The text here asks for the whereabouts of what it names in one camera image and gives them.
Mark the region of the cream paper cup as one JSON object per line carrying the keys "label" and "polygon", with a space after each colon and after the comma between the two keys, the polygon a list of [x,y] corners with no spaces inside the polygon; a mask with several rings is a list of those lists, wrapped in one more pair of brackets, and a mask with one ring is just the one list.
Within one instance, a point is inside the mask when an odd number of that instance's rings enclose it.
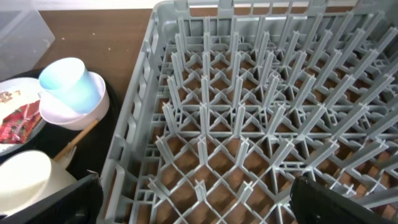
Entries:
{"label": "cream paper cup", "polygon": [[1,214],[11,216],[75,182],[42,151],[15,154],[1,164]]}

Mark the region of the red and white wrapper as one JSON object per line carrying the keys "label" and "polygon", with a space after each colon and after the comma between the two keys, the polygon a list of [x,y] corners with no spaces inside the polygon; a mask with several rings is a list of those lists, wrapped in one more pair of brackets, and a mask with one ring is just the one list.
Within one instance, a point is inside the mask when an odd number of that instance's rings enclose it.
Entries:
{"label": "red and white wrapper", "polygon": [[1,124],[1,144],[25,144],[41,120],[40,101],[26,104],[6,116]]}

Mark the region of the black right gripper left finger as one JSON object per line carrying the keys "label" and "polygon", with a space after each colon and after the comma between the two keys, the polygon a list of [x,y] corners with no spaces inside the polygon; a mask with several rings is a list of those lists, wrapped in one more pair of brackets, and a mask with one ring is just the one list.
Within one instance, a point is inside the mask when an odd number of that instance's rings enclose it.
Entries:
{"label": "black right gripper left finger", "polygon": [[102,204],[100,177],[91,173],[11,216],[2,217],[1,224],[96,223]]}

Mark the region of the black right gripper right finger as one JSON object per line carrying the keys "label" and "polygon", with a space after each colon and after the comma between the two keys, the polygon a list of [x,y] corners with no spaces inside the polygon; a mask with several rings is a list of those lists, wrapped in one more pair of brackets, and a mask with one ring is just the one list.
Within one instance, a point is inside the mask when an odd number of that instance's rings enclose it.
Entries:
{"label": "black right gripper right finger", "polygon": [[392,224],[306,176],[295,178],[289,203],[298,224]]}

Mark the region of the light blue plastic cup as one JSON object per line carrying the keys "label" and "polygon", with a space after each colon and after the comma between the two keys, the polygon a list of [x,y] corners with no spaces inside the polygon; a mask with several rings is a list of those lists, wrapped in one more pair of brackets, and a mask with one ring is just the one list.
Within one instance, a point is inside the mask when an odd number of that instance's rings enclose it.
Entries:
{"label": "light blue plastic cup", "polygon": [[84,62],[76,57],[61,58],[47,65],[39,75],[41,88],[73,111],[90,113],[101,101]]}

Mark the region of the pink bowl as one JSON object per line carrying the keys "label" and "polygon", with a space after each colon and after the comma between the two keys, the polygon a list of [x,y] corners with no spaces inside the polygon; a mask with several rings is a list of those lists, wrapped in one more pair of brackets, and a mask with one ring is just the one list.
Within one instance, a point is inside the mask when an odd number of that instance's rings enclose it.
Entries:
{"label": "pink bowl", "polygon": [[89,74],[95,81],[101,95],[101,101],[90,113],[77,113],[52,95],[43,95],[39,104],[41,117],[50,124],[72,131],[83,130],[94,120],[101,121],[109,110],[109,95],[106,83],[99,74],[95,72],[89,72]]}

